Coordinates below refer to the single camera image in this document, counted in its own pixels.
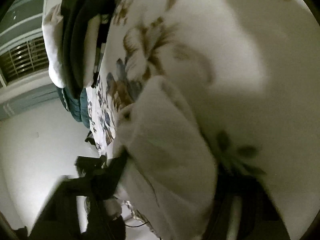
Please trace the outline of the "beige long-sleeve shirt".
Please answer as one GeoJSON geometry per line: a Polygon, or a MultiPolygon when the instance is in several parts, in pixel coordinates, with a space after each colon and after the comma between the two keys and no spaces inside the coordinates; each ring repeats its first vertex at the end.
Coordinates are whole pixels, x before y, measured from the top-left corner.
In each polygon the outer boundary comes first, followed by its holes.
{"type": "Polygon", "coordinates": [[[201,239],[212,211],[216,162],[183,95],[157,76],[118,113],[114,153],[129,159],[121,185],[162,239],[201,239]]]}

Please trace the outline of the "black clothes on box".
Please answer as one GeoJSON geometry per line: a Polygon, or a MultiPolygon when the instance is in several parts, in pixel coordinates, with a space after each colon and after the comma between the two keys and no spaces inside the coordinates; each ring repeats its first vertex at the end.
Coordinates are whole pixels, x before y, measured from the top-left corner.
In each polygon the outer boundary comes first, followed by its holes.
{"type": "Polygon", "coordinates": [[[78,156],[75,161],[76,171],[79,177],[92,175],[96,170],[100,170],[106,166],[107,157],[100,155],[98,158],[78,156]]]}

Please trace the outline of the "black folded clothes stack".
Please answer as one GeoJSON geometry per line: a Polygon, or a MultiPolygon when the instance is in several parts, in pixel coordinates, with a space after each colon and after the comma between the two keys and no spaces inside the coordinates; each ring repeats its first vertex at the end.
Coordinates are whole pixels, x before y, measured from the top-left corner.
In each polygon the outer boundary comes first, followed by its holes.
{"type": "Polygon", "coordinates": [[[84,46],[88,22],[97,15],[112,16],[115,0],[62,0],[62,68],[66,87],[78,99],[84,88],[84,46]]]}

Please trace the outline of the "dark green quilt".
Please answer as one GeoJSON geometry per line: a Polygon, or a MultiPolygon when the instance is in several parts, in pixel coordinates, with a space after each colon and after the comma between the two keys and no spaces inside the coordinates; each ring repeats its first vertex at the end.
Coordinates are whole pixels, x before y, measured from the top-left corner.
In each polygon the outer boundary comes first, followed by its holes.
{"type": "Polygon", "coordinates": [[[63,107],[71,114],[73,119],[90,129],[86,90],[82,90],[78,99],[73,98],[67,88],[56,87],[56,91],[63,107]]]}

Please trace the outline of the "green left curtain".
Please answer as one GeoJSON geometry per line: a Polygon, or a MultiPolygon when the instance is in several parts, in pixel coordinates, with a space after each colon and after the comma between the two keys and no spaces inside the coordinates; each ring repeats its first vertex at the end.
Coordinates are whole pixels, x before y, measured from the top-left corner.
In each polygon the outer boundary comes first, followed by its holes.
{"type": "Polygon", "coordinates": [[[58,98],[54,85],[46,85],[27,91],[1,103],[1,121],[58,98]]]}

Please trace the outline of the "green curtain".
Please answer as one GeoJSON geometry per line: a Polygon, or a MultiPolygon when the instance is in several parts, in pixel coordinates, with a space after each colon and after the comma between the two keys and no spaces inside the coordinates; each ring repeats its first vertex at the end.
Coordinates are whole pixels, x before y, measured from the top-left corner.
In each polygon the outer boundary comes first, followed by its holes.
{"type": "Polygon", "coordinates": [[[58,98],[54,85],[46,85],[27,91],[1,103],[1,121],[58,98]]]}
{"type": "Polygon", "coordinates": [[[1,49],[41,27],[44,0],[15,0],[1,20],[1,49]]]}

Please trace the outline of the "floral bed sheet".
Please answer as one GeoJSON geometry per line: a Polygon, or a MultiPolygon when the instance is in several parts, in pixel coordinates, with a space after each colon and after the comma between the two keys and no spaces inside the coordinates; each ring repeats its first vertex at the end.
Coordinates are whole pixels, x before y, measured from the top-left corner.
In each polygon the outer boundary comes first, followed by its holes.
{"type": "MultiPolygon", "coordinates": [[[[219,164],[254,176],[289,239],[319,239],[319,23],[307,0],[120,0],[87,91],[101,154],[127,152],[113,151],[118,113],[157,76],[192,110],[215,186],[219,164]]],[[[236,197],[226,239],[240,209],[236,197]]]]}

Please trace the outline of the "window with metal grille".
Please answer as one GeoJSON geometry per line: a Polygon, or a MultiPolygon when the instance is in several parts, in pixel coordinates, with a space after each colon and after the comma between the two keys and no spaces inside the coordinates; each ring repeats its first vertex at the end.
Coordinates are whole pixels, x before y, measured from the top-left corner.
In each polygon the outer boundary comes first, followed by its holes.
{"type": "Polygon", "coordinates": [[[48,69],[49,61],[42,36],[1,54],[1,75],[5,85],[30,74],[48,69]]]}

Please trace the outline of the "white folded garment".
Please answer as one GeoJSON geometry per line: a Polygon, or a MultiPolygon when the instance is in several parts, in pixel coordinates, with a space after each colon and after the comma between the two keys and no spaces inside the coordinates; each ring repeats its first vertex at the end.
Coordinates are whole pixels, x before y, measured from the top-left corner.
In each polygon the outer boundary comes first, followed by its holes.
{"type": "Polygon", "coordinates": [[[60,3],[51,7],[46,13],[41,27],[49,62],[49,77],[56,87],[65,88],[66,77],[62,60],[63,16],[61,15],[60,3]]]}

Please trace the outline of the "green right curtain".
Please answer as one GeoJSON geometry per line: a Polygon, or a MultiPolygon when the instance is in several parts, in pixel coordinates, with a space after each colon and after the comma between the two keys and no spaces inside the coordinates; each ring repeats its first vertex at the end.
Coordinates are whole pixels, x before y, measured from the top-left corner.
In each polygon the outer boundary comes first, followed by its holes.
{"type": "Polygon", "coordinates": [[[1,20],[1,49],[41,27],[44,0],[15,0],[1,20]]]}

